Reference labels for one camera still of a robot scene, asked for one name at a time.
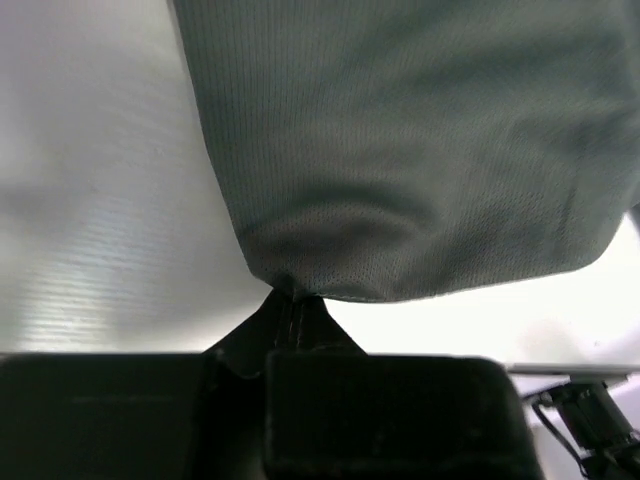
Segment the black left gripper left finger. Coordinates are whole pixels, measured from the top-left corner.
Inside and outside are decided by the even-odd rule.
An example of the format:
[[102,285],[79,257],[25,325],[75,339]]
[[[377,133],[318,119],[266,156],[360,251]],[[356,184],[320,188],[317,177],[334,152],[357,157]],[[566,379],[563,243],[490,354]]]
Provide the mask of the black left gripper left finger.
[[203,352],[241,378],[260,375],[269,352],[286,343],[291,298],[271,291],[260,307],[230,333]]

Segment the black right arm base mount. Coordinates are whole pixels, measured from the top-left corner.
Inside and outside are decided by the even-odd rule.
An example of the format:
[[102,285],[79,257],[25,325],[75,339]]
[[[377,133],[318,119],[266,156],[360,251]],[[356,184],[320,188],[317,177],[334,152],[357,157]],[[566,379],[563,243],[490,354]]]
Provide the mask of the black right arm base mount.
[[604,382],[570,382],[526,398],[585,479],[639,478],[639,431]]

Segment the dark grey t-shirt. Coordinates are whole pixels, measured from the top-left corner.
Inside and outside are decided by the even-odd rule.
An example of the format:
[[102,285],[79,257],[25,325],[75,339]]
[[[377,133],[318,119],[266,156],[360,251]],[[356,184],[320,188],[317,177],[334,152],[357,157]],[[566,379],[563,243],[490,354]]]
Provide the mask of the dark grey t-shirt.
[[178,1],[247,265],[396,302],[585,267],[639,201],[635,1]]

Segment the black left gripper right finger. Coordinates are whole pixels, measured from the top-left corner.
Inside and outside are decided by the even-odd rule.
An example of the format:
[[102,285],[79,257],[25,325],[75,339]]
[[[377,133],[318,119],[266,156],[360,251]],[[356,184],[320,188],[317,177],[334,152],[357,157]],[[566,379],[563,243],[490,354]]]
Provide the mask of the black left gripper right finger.
[[365,354],[329,314],[324,300],[317,296],[294,304],[294,350]]

